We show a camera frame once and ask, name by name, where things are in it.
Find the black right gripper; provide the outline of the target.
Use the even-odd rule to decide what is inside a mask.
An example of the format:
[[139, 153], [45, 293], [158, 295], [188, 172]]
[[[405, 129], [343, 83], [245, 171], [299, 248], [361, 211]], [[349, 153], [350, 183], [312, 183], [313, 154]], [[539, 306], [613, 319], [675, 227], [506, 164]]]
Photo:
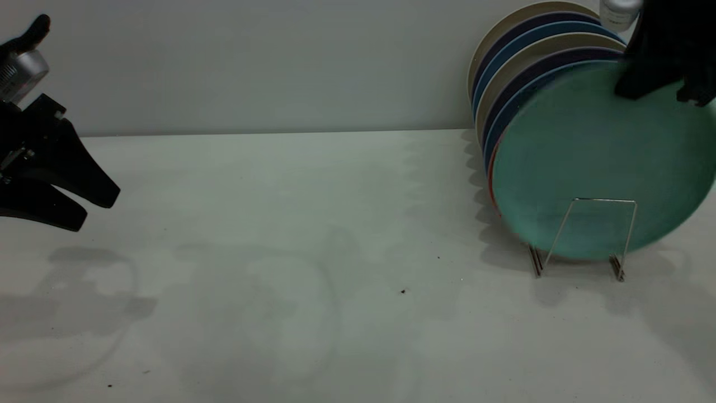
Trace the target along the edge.
[[614, 94], [639, 100], [682, 79], [677, 101], [706, 107], [715, 97], [714, 1], [644, 1]]

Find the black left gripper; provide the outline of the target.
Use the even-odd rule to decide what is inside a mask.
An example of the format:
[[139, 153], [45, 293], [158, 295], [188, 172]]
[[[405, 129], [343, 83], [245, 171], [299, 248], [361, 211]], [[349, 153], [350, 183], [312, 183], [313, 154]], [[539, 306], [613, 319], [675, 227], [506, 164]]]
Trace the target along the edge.
[[86, 209], [52, 185], [107, 209], [120, 194], [72, 123], [56, 122], [56, 101], [21, 109], [3, 100], [1, 216], [78, 232]]

